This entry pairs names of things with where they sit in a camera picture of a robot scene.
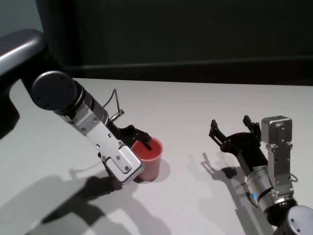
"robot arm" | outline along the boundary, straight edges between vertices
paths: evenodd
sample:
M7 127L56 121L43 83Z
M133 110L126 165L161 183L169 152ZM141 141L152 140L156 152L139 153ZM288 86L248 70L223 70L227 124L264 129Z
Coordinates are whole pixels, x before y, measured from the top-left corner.
M293 198L290 173L292 149L292 120L288 117L268 117L259 123L244 117L249 133L236 133L226 137L212 120L209 136L222 152L236 156L247 184L269 224L277 226L275 235L312 234L313 210L298 206ZM262 153L261 140L268 150L268 161Z
M49 53L43 34L36 30L21 30L0 38L0 139L13 130L19 119L9 98L18 79L38 107L60 115L91 141L106 169L118 181L126 183L143 170L131 147L141 141L151 150L151 137L132 125L115 126L113 121L122 113L110 118L92 95L63 72Z

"table surface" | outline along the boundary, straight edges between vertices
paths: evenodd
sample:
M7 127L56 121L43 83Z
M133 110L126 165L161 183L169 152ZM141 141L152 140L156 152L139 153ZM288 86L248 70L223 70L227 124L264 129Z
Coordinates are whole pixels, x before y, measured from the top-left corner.
M212 119L226 135L247 131L244 115L292 118L294 196L313 207L312 87L77 80L102 104L117 88L125 115L116 124L162 141L160 174L114 188L89 141L35 106L18 82L11 99L21 118L0 141L0 234L272 234L235 157L208 136Z

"pink cup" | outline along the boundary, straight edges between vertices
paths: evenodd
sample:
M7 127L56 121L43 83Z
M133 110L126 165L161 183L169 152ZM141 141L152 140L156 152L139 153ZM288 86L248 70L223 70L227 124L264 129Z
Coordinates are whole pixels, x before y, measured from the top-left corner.
M156 138L152 138L149 145L152 148L150 151L139 141L136 141L132 147L135 154L145 164L145 169L138 175L143 181L152 181L158 176L163 152L163 145Z

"black cylindrical joint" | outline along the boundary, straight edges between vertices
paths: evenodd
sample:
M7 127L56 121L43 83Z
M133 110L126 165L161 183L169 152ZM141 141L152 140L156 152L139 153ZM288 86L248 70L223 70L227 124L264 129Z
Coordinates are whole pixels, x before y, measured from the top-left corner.
M34 103L46 110L66 109L75 102L75 81L64 72L47 71L39 75L31 86Z
M289 199L267 208L264 210L264 215L271 225L279 226L283 222L290 208L296 205L296 200Z
M79 107L85 102L92 108L93 97L86 92L86 90L77 81L74 81L76 95L73 102L61 110L54 111L55 114L60 116L68 116L70 119L74 118Z

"wire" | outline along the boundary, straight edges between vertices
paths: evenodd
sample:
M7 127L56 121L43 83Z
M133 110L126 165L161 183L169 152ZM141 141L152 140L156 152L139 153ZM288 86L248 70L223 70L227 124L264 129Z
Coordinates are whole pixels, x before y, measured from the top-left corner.
M292 182L298 182L298 178L294 174L290 174L294 179L292 179Z
M112 92L112 94L111 94L111 97L109 98L109 100L107 101L107 103L105 103L105 105L103 105L102 107L105 108L105 107L108 105L108 103L110 103L110 101L112 100L114 94L115 94L115 99L116 99L116 104L117 104L117 110L118 110L118 112L120 113L121 111L120 111L120 109L119 109L119 103L118 103L118 98L117 98L117 91L116 91L116 89L113 90L113 92Z

